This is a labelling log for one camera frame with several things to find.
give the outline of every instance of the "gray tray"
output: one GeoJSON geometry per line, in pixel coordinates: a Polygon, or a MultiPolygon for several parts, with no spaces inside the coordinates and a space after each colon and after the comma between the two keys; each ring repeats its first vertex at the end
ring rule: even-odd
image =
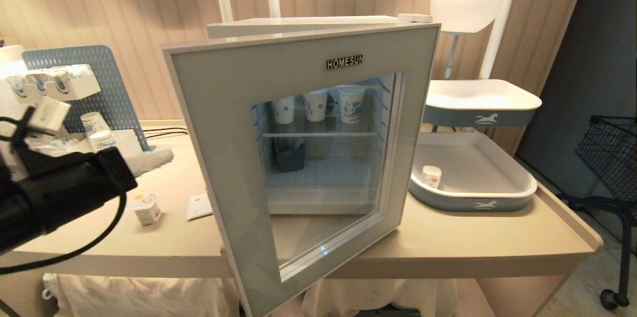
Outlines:
{"type": "Polygon", "coordinates": [[[446,211],[516,211],[524,208],[537,182],[482,133],[421,133],[409,192],[446,211]],[[420,181],[424,165],[442,170],[437,189],[420,181]]]}
{"type": "Polygon", "coordinates": [[[438,126],[525,126],[542,101],[500,79],[432,81],[423,122],[438,126]]]}

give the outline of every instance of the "beige table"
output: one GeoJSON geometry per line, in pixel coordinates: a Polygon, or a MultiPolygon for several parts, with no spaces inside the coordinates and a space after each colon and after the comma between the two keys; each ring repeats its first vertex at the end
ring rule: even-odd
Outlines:
{"type": "MultiPolygon", "coordinates": [[[[170,148],[175,160],[138,179],[129,193],[155,192],[164,215],[140,226],[134,213],[88,253],[46,268],[49,272],[96,276],[226,278],[221,237],[213,216],[185,221],[187,199],[205,192],[188,136],[152,140],[170,148]]],[[[83,246],[111,221],[117,199],[48,236],[0,256],[13,265],[83,246]]],[[[285,230],[285,223],[274,224],[285,230]]],[[[300,237],[285,231],[280,256],[300,237]]],[[[457,278],[470,293],[467,316],[530,317],[566,281],[578,264],[602,247],[599,235],[540,186],[531,204],[515,213],[451,213],[407,197],[402,224],[328,278],[457,278]]]]}

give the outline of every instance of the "gray pegboard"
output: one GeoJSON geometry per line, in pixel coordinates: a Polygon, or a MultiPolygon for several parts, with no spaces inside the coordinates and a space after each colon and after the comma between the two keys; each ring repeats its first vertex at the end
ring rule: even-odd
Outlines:
{"type": "Polygon", "coordinates": [[[64,120],[66,129],[70,133],[84,132],[80,116],[90,111],[99,111],[111,129],[133,129],[141,149],[150,150],[109,47],[94,45],[27,50],[22,53],[22,59],[30,70],[79,63],[91,65],[102,90],[85,99],[66,101],[71,105],[64,120]]]}

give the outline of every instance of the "white cup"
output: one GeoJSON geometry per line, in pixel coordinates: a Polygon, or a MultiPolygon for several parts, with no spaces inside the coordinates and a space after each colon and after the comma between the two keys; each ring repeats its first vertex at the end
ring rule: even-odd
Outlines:
{"type": "Polygon", "coordinates": [[[294,96],[272,101],[272,113],[278,124],[290,124],[294,121],[294,96]]]}
{"type": "Polygon", "coordinates": [[[318,90],[303,95],[305,104],[305,118],[310,122],[325,120],[325,106],[327,106],[327,90],[318,90]]]}
{"type": "Polygon", "coordinates": [[[86,131],[88,136],[96,131],[111,130],[99,111],[92,111],[91,113],[83,114],[80,116],[80,119],[82,120],[84,131],[86,131]]]}
{"type": "Polygon", "coordinates": [[[115,134],[113,134],[113,132],[110,130],[96,131],[95,133],[89,135],[89,142],[91,143],[91,148],[93,149],[93,151],[107,149],[117,144],[115,134]]]}
{"type": "Polygon", "coordinates": [[[430,187],[437,189],[440,184],[440,177],[442,176],[442,170],[439,167],[433,165],[425,165],[423,167],[423,174],[421,175],[421,181],[430,187]]]}
{"type": "Polygon", "coordinates": [[[356,123],[362,118],[364,89],[338,90],[341,99],[341,122],[356,123]]]}

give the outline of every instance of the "electrical cord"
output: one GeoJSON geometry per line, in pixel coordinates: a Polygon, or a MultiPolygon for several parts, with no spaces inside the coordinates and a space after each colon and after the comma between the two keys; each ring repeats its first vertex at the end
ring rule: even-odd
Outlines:
{"type": "Polygon", "coordinates": [[[169,128],[158,128],[158,129],[144,129],[144,133],[146,133],[147,131],[161,131],[161,130],[171,130],[171,129],[178,129],[178,130],[182,130],[185,133],[188,133],[188,129],[186,128],[182,128],[179,126],[173,126],[173,127],[169,127],[169,128]]]}
{"type": "Polygon", "coordinates": [[[121,216],[123,215],[123,211],[126,208],[126,193],[121,193],[119,197],[120,197],[120,202],[117,208],[117,213],[115,214],[115,217],[113,218],[113,221],[97,238],[95,238],[93,241],[89,242],[88,244],[84,245],[84,247],[80,247],[79,249],[75,251],[71,251],[70,253],[63,254],[61,256],[55,256],[54,258],[47,258],[45,260],[23,263],[22,265],[0,267],[0,276],[6,275],[6,274],[13,274],[16,272],[21,272],[26,270],[39,269],[41,267],[53,265],[54,263],[59,263],[62,261],[69,260],[70,258],[74,258],[75,256],[78,256],[79,254],[82,254],[88,251],[89,249],[93,248],[95,245],[102,242],[102,240],[104,240],[104,238],[108,236],[108,234],[111,233],[111,231],[113,231],[115,226],[120,221],[121,216]]]}
{"type": "Polygon", "coordinates": [[[170,136],[165,136],[164,138],[171,138],[172,136],[180,136],[180,135],[188,135],[188,133],[184,132],[184,131],[169,131],[167,133],[159,133],[159,134],[155,134],[155,135],[147,135],[146,140],[153,140],[153,139],[159,139],[160,136],[162,135],[170,135],[170,136]]]}
{"type": "Polygon", "coordinates": [[[159,139],[161,136],[164,136],[164,135],[170,135],[170,136],[165,136],[164,138],[170,138],[171,136],[188,135],[188,129],[181,128],[181,127],[144,129],[143,132],[144,134],[148,132],[156,132],[156,133],[152,133],[152,135],[146,135],[145,138],[148,140],[159,139]]]}

